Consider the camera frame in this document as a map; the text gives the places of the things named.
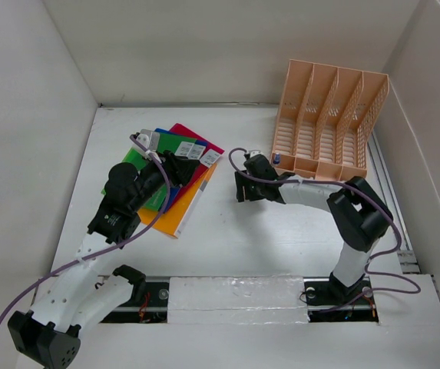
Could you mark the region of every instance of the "purple cable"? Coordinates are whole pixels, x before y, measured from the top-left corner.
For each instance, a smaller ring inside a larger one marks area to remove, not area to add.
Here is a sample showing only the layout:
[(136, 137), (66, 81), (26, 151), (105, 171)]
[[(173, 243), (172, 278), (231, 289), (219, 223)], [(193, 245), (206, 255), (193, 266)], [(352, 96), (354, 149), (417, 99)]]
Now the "purple cable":
[[(235, 165), (235, 163), (233, 163), (232, 154), (234, 152), (236, 152), (236, 151), (247, 152), (247, 150), (245, 148), (234, 148), (228, 154), (228, 159), (230, 160), (230, 163), (231, 163), (233, 169), (235, 169), (235, 171), (238, 172), (243, 177), (245, 177), (247, 179), (250, 179), (251, 181), (255, 181), (255, 182), (259, 182), (259, 183), (266, 183), (268, 185), (282, 185), (282, 184), (285, 184), (285, 183), (299, 183), (299, 180), (297, 180), (297, 179), (288, 179), (288, 180), (283, 180), (283, 181), (267, 181), (266, 179), (255, 178), (255, 177), (253, 177), (251, 175), (247, 175), (247, 174), (243, 173)], [(339, 186), (339, 187), (342, 187), (342, 188), (346, 188), (346, 189), (354, 192), (355, 194), (361, 196), (368, 203), (370, 203), (371, 206), (373, 206), (380, 214), (382, 214), (384, 219), (389, 223), (390, 227), (394, 231), (396, 245), (395, 245), (395, 247), (393, 247), (393, 248), (391, 248), (389, 250), (380, 251), (380, 252), (377, 252), (376, 254), (370, 256), (370, 258), (368, 259), (368, 263), (365, 266), (365, 272), (367, 274), (370, 274), (370, 275), (382, 275), (382, 276), (385, 276), (385, 277), (399, 278), (399, 279), (402, 279), (403, 281), (406, 281), (406, 282), (412, 284), (414, 287), (416, 287), (416, 289), (414, 291), (400, 290), (400, 289), (397, 289), (397, 288), (387, 288), (387, 287), (370, 288), (369, 290), (365, 290), (365, 292), (362, 292), (362, 293), (356, 295), (351, 301), (348, 301), (345, 304), (341, 304), (341, 305), (338, 305), (338, 306), (335, 306), (335, 307), (331, 307), (330, 309), (319, 310), (318, 311), (319, 313), (330, 313), (330, 312), (333, 312), (333, 311), (338, 311), (341, 308), (344, 308), (346, 306), (349, 306), (349, 305), (353, 304), (355, 301), (360, 299), (365, 294), (368, 294), (369, 292), (387, 291), (387, 292), (397, 292), (397, 293), (401, 293), (401, 294), (418, 294), (419, 292), (421, 292), (421, 288), (419, 287), (419, 285), (416, 282), (414, 282), (410, 278), (404, 277), (403, 275), (394, 274), (394, 273), (388, 273), (388, 272), (384, 272), (384, 271), (369, 271), (368, 270), (369, 263), (373, 259), (378, 258), (379, 256), (391, 254), (393, 252), (396, 252), (397, 250), (400, 250), (401, 244), (402, 244), (402, 236), (401, 236), (401, 233), (399, 232), (399, 229), (395, 225), (395, 223), (392, 220), (392, 218), (390, 218), (390, 216), (382, 209), (381, 206), (379, 206), (376, 202), (374, 202), (367, 194), (361, 192), (359, 189), (354, 188), (353, 186), (351, 186), (351, 185), (349, 185), (347, 183), (338, 182), (338, 181), (314, 181), (314, 180), (310, 180), (310, 179), (304, 179), (302, 183), (308, 184), (308, 185), (335, 185), (335, 186)]]
[[(136, 140), (136, 138), (131, 135), (130, 139), (133, 143), (135, 143), (141, 150), (146, 151), (147, 149)], [(97, 252), (94, 252), (93, 254), (89, 254), (85, 257), (83, 257), (82, 259), (84, 261), (86, 260), (90, 260), (92, 258), (96, 258), (99, 257), (103, 254), (107, 254), (111, 251), (117, 250), (118, 248), (122, 248), (123, 246), (125, 246), (126, 244), (129, 244), (130, 242), (134, 241), (136, 238), (140, 237), (142, 234), (144, 234), (145, 232), (147, 232), (151, 227), (154, 226), (154, 224), (158, 221), (158, 219), (160, 218), (160, 216), (164, 213), (165, 208), (167, 207), (168, 204), (168, 199), (170, 198), (170, 181), (168, 180), (167, 177), (167, 173), (165, 172), (165, 170), (163, 169), (163, 167), (161, 166), (161, 163), (153, 156), (150, 155), (151, 160), (153, 161), (153, 163), (155, 163), (155, 165), (158, 167), (158, 169), (160, 170), (161, 175), (164, 176), (164, 180), (165, 180), (165, 185), (167, 186), (167, 195), (165, 196), (164, 199), (164, 203), (162, 204), (160, 210), (158, 211), (157, 216), (153, 219), (153, 221), (150, 222), (149, 225), (147, 225), (145, 228), (143, 228), (141, 231), (139, 231), (138, 233), (136, 233), (133, 237), (128, 238), (127, 240), (124, 240), (114, 246), (110, 246), (108, 248), (105, 248), (104, 250), (100, 250)], [(76, 264), (78, 264), (79, 261), (78, 260), (73, 260), (70, 261), (69, 263), (54, 269), (52, 272), (50, 272), (49, 274), (46, 274), (44, 277), (38, 279), (36, 282), (34, 282), (33, 284), (31, 284), (30, 286), (28, 286), (25, 290), (23, 290), (22, 293), (20, 293), (16, 298), (13, 299), (13, 301), (4, 309), (4, 311), (1, 313), (0, 315), (0, 326), (3, 322), (3, 320), (6, 318), (6, 316), (8, 315), (8, 313), (10, 312), (10, 310), (26, 295), (28, 294), (30, 291), (32, 291), (33, 289), (35, 289), (37, 286), (39, 286), (41, 283), (43, 283), (44, 281), (48, 280), (51, 277), (54, 277), (55, 275), (61, 273), (62, 271), (65, 271), (71, 267), (74, 267)]]

